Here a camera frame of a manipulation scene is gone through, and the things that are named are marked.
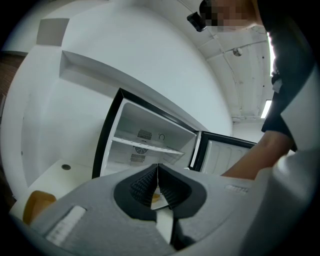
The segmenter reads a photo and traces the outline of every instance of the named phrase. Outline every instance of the refrigerator door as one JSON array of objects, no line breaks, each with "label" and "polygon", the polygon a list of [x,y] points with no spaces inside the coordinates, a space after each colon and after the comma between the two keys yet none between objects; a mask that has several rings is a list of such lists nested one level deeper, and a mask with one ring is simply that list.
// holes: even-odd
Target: refrigerator door
[{"label": "refrigerator door", "polygon": [[195,139],[195,129],[120,88],[100,133],[92,178],[105,175],[107,169],[116,172],[128,169],[131,167],[128,162],[157,164],[159,158],[168,163],[177,158],[177,164],[186,162],[187,167]]},{"label": "refrigerator door", "polygon": [[256,143],[203,131],[197,138],[194,164],[190,169],[206,174],[221,175],[231,168]]}]

